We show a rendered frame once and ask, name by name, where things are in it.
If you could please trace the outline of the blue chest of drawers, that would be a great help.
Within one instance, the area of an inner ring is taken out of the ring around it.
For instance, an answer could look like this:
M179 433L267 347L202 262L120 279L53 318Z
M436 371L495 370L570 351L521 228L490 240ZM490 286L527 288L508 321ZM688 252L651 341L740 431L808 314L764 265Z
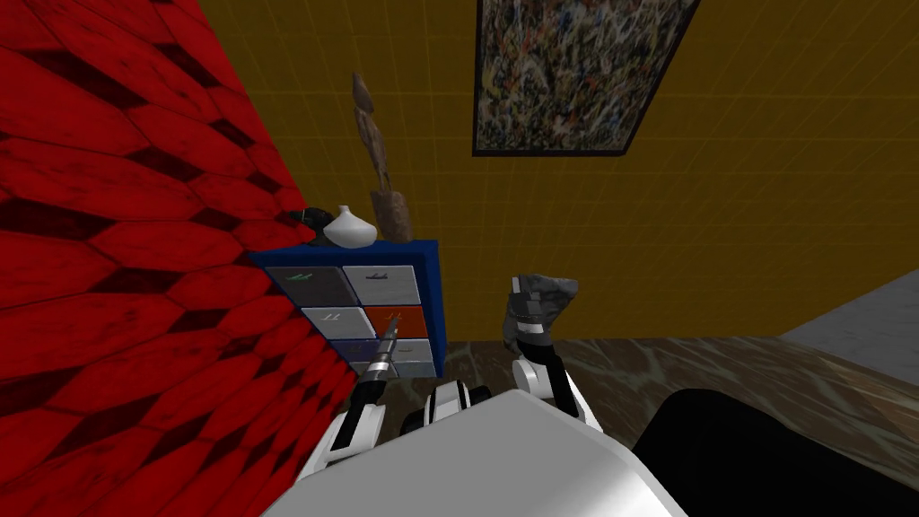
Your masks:
M403 378L437 378L443 373L447 342L438 250L435 241L377 241L372 246L354 250L303 244L253 253L250 258L265 272L267 267L339 267L343 271L345 266L411 265L415 271L428 338L398 339L390 371ZM305 307L293 305L303 315L301 308ZM361 372L369 363L348 364L356 372Z

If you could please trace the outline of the brown wooden sculpture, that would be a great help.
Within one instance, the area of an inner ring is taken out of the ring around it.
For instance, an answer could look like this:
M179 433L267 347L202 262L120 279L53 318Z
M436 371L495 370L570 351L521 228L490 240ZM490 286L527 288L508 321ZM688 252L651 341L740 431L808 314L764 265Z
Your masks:
M372 96L358 73L352 73L352 99L357 132L370 157L379 184L370 195L381 236L385 241L394 243L412 242L414 233L407 200L392 187L386 147L380 129L372 118Z

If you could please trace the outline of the pale grey drawer front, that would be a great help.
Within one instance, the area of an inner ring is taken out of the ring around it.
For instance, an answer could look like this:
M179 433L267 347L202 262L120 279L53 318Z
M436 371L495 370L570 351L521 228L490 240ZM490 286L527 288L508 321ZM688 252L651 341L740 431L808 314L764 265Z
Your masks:
M327 340L375 339L376 332L359 306L301 308L303 315Z

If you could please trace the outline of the black rounded ornament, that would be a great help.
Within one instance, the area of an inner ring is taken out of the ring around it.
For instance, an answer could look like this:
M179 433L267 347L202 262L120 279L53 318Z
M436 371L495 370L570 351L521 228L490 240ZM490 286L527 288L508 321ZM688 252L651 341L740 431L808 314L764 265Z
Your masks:
M335 219L328 211L316 207L307 207L300 211L290 211L288 214L295 222L314 232L315 235L307 242L308 246L332 248L337 246L324 233L325 227Z

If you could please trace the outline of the speckled painting in black frame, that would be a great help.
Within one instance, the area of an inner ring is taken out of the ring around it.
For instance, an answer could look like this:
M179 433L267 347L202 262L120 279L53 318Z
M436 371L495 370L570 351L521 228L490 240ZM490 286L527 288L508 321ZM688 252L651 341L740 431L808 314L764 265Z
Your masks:
M702 0L477 0L471 152L621 157Z

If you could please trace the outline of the blue grey drawer front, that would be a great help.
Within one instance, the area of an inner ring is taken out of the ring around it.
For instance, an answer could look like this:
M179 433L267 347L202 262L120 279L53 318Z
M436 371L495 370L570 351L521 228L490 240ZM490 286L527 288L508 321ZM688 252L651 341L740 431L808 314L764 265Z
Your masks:
M348 363L369 363L378 354L378 339L333 340L329 342Z

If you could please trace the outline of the white vase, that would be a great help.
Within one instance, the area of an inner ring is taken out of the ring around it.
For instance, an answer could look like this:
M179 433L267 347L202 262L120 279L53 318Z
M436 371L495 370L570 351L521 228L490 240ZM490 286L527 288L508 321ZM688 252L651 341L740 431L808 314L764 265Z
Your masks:
M344 249L360 249L377 241L376 227L354 215L349 206L341 205L338 212L338 216L323 228L330 242Z

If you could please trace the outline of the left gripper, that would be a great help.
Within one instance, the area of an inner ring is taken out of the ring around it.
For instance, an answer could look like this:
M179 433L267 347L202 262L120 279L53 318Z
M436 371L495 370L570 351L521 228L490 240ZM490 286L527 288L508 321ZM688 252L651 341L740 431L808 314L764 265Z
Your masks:
M398 318L389 321L389 326L380 340L377 355L371 361L371 368L389 368L391 355L398 340Z

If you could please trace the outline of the dark grey drawer front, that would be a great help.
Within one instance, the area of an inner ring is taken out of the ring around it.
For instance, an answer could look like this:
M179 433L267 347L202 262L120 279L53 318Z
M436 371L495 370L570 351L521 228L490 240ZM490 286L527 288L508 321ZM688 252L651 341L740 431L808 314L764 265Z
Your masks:
M357 297L339 267L267 267L266 272L298 307L356 306ZM312 274L306 281L288 282L287 276Z

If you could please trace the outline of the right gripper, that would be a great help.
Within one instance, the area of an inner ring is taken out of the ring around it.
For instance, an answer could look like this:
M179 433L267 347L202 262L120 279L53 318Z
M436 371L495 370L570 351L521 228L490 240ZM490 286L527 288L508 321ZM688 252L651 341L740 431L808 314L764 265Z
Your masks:
M579 292L579 283L562 276L512 276L503 320L503 340L514 341L537 325L546 335Z

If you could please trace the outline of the light grey drawer front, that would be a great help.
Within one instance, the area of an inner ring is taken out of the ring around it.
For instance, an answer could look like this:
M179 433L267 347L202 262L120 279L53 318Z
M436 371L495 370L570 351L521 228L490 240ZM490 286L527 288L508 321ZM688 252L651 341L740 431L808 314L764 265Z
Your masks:
M386 280L367 280L374 271L388 271ZM343 271L361 305L420 305L415 271L411 265L345 266Z

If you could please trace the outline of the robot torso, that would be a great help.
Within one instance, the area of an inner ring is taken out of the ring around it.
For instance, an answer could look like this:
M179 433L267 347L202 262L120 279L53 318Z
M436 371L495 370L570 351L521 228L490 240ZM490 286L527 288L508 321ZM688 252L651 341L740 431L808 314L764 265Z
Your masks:
M523 390L463 407L295 481L261 517L687 517L595 416Z

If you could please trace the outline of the red drawer front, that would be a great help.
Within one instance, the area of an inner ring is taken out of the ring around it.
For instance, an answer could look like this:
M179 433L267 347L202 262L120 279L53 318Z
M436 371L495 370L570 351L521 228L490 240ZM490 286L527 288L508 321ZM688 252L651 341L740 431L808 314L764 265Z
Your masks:
M398 339L428 338L424 312L420 305L366 306L364 311L379 337L386 333L390 322L395 319Z

